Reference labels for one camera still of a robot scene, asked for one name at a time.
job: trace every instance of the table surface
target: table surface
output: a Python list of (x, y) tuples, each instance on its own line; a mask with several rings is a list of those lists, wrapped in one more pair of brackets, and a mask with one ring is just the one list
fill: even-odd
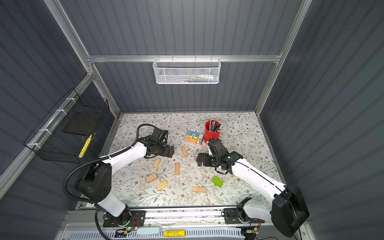
[[(255, 113), (159, 113), (124, 114), (109, 153), (130, 145), (136, 128), (142, 123), (150, 123), (160, 129), (168, 130), (168, 144), (175, 147), (172, 158), (157, 157), (161, 163), (157, 169), (152, 165), (156, 158), (140, 158), (112, 176), (112, 191), (128, 206), (202, 206), (235, 205), (245, 197), (256, 197), (266, 202), (264, 197), (240, 178), (221, 175), (211, 167), (198, 167), (196, 157), (200, 152), (208, 152), (206, 144), (198, 145), (184, 140), (187, 128), (204, 133), (204, 124), (210, 118), (222, 123), (220, 139), (229, 152), (241, 154), (254, 167), (273, 179), (280, 181), (279, 173), (272, 160)], [(140, 136), (149, 135), (152, 127), (140, 129)], [(181, 147), (189, 154), (184, 157)], [(175, 163), (180, 163), (180, 174), (175, 175)], [(146, 177), (156, 173), (159, 179), (152, 183)], [(216, 176), (223, 181), (222, 187), (211, 180)], [(168, 186), (161, 191), (156, 185), (166, 180)], [(194, 193), (192, 187), (206, 187), (206, 193)]]

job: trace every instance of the white cable tie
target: white cable tie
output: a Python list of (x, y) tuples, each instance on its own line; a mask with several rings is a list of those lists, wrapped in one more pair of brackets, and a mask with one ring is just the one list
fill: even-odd
[(65, 112), (64, 109), (58, 109), (58, 110), (56, 110), (56, 111), (61, 111), (61, 112), (63, 112), (65, 115), (67, 115), (67, 113)]
[(104, 155), (104, 156), (100, 156), (99, 158), (108, 157), (108, 156), (110, 156), (110, 155), (111, 155), (111, 154)]
[(52, 135), (51, 131), (49, 131), (48, 128), (46, 128), (46, 129), (39, 129), (39, 131), (46, 131), (47, 133), (49, 133), (49, 135)]
[(75, 101), (75, 99), (74, 99), (74, 98), (66, 98), (66, 99), (71, 99), (71, 100), (73, 100), (73, 102), (74, 102), (74, 103), (76, 103), (76, 101)]
[(37, 142), (37, 143), (27, 143), (27, 146), (36, 146), (36, 148), (40, 149), (40, 144)]

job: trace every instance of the red wire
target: red wire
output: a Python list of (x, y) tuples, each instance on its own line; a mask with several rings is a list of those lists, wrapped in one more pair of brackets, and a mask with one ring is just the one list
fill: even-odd
[[(137, 219), (138, 220), (138, 222), (139, 222), (139, 226), (138, 227), (140, 227), (140, 220), (138, 219), (138, 218), (134, 218), (134, 219)], [(134, 221), (134, 220), (133, 220)]]

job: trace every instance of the yellow label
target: yellow label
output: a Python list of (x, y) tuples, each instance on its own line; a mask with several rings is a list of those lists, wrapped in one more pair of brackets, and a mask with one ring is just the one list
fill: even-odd
[(185, 237), (185, 231), (184, 230), (165, 231), (164, 237)]

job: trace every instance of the mounting plate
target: mounting plate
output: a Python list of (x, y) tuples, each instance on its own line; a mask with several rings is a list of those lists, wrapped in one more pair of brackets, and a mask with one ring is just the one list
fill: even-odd
[(172, 157), (173, 154), (175, 153), (175, 147), (174, 146), (165, 145), (163, 149), (164, 149), (164, 151), (161, 154), (159, 154), (160, 156)]
[[(240, 221), (239, 217), (237, 216), (237, 208), (227, 208), (223, 210), (224, 215), (227, 217), (224, 217), (225, 224), (237, 224), (237, 223), (244, 223)], [(252, 219), (251, 223), (265, 223), (264, 220), (256, 218), (255, 220)]]
[[(132, 218), (137, 218), (139, 220), (141, 227), (144, 226), (145, 211), (130, 211), (130, 213)], [(118, 224), (119, 222), (114, 218), (108, 218), (107, 220), (104, 220), (103, 227), (119, 227)], [(139, 223), (135, 220), (135, 227), (137, 226), (139, 226)], [(126, 227), (133, 227), (133, 221), (131, 220)]]

